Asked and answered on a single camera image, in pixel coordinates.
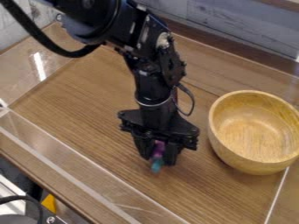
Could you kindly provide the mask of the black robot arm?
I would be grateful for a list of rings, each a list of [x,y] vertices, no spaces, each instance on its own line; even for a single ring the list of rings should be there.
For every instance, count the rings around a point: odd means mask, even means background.
[[[120,129],[128,132],[143,159],[173,166],[183,150],[196,150],[199,128],[179,107],[177,93],[187,64],[175,49],[167,23],[135,0],[40,0],[61,14],[68,34],[88,46],[109,44],[135,79],[137,109],[121,110]]]

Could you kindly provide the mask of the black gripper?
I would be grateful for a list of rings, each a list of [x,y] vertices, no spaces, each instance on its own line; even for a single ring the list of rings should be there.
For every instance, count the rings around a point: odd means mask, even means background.
[[[169,119],[149,115],[143,117],[140,109],[117,112],[121,120],[120,128],[131,133],[135,147],[143,159],[148,160],[155,148],[155,140],[168,142],[163,153],[163,162],[167,166],[176,164],[183,148],[197,149],[199,128],[191,124],[177,113]]]

